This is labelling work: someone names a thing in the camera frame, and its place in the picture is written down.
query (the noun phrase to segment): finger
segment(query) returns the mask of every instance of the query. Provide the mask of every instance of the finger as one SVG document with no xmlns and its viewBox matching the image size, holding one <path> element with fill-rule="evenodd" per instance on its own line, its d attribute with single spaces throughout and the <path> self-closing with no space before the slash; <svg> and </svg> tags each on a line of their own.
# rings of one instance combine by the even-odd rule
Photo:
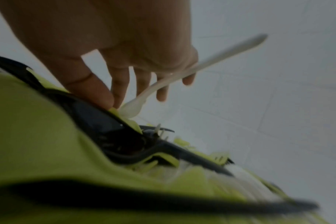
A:
<svg viewBox="0 0 336 224">
<path fill-rule="evenodd" d="M 125 98 L 128 83 L 130 82 L 130 73 L 128 68 L 114 68 L 108 66 L 110 76 L 112 77 L 111 92 L 114 96 L 114 106 L 119 108 Z"/>
<path fill-rule="evenodd" d="M 34 54 L 74 95 L 105 109 L 113 106 L 114 98 L 110 90 L 91 72 L 81 57 L 65 58 L 37 52 Z"/>
<path fill-rule="evenodd" d="M 157 82 L 161 79 L 163 79 L 164 77 L 170 75 L 170 74 L 166 74 L 166 73 L 156 73 L 157 75 Z M 158 101 L 164 102 L 167 99 L 168 96 L 168 88 L 169 86 L 165 86 L 159 90 L 157 90 L 157 95 L 156 98 Z"/>
<path fill-rule="evenodd" d="M 197 50 L 192 46 L 191 47 L 191 56 L 190 56 L 190 62 L 188 63 L 187 68 L 192 67 L 193 65 L 195 65 L 199 60 L 199 56 L 198 56 L 198 52 Z M 195 79 L 195 74 L 189 75 L 188 77 L 183 78 L 183 84 L 188 86 L 193 84 L 194 79 Z"/>
<path fill-rule="evenodd" d="M 147 89 L 151 81 L 151 72 L 134 68 L 136 75 L 136 95 L 138 96 L 142 91 Z"/>
</svg>

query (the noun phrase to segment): white handle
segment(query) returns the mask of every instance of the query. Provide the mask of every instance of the white handle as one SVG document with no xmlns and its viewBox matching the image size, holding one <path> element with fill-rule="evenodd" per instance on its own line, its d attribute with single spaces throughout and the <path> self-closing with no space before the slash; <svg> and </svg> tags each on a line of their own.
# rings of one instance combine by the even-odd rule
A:
<svg viewBox="0 0 336 224">
<path fill-rule="evenodd" d="M 226 58 L 232 57 L 236 54 L 242 53 L 244 51 L 247 51 L 249 49 L 252 49 L 256 46 L 258 46 L 259 44 L 263 43 L 264 40 L 268 37 L 267 34 L 259 34 L 255 37 L 252 37 L 250 39 L 247 39 L 231 48 L 228 48 L 220 53 L 217 53 L 207 59 L 205 59 L 202 62 L 199 62 L 197 65 L 184 70 L 182 72 L 178 72 L 176 74 L 173 75 L 169 75 L 163 79 L 161 79 L 160 81 L 152 84 L 149 88 L 145 89 L 140 95 L 138 95 L 136 98 L 147 98 L 149 95 L 151 95 L 152 93 L 154 93 L 155 91 L 159 90 L 160 88 L 163 88 L 167 85 L 169 85 L 170 83 L 173 83 L 179 79 L 185 78 L 189 75 L 192 75 L 200 70 L 203 70 L 213 64 L 216 64 Z"/>
</svg>

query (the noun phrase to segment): white plastic spoon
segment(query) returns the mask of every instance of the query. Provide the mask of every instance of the white plastic spoon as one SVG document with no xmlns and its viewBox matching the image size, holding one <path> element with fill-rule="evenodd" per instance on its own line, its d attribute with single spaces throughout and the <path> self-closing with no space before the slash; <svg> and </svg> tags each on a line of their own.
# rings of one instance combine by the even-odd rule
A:
<svg viewBox="0 0 336 224">
<path fill-rule="evenodd" d="M 121 108 L 119 108 L 119 114 L 125 118 L 135 117 L 136 115 L 140 113 L 143 104 L 147 100 L 147 97 L 151 95 L 152 93 L 156 92 L 157 90 L 159 90 L 160 88 L 163 88 L 177 80 L 185 78 L 191 74 L 194 74 L 200 70 L 203 70 L 229 57 L 235 56 L 236 54 L 252 49 L 260 45 L 261 43 L 263 43 L 267 37 L 268 37 L 267 34 L 259 34 L 237 45 L 234 45 L 231 48 L 225 49 L 221 51 L 220 53 L 217 53 L 205 59 L 204 61 L 197 63 L 196 65 L 194 65 L 193 67 L 187 70 L 177 72 L 175 74 L 165 77 L 164 79 L 161 79 L 160 81 L 152 84 L 149 88 L 145 89 L 135 99 L 127 102 Z"/>
</svg>

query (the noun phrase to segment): human hand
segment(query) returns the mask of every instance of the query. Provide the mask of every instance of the human hand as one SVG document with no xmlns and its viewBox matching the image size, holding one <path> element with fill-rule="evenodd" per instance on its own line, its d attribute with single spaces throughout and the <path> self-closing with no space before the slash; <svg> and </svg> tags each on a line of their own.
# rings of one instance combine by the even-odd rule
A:
<svg viewBox="0 0 336 224">
<path fill-rule="evenodd" d="M 160 80 L 198 61 L 191 45 L 189 0 L 0 0 L 0 11 L 67 90 L 105 109 L 122 104 L 129 66 L 138 95 L 149 86 L 151 72 Z M 107 63 L 110 90 L 81 58 L 95 49 Z M 164 101 L 167 91 L 157 91 L 157 99 Z"/>
</svg>

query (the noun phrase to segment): hand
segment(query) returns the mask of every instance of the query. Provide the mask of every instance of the hand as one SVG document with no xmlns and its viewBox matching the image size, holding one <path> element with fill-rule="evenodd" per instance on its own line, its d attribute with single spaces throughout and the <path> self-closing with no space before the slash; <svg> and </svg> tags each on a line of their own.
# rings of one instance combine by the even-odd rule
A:
<svg viewBox="0 0 336 224">
<path fill-rule="evenodd" d="M 129 66 L 140 94 L 151 72 L 160 80 L 198 61 L 191 45 L 189 0 L 0 0 L 0 11 L 67 90 L 106 109 L 122 104 Z M 94 49 L 107 63 L 110 90 L 81 58 Z M 157 99 L 164 101 L 167 91 L 157 91 Z"/>
</svg>

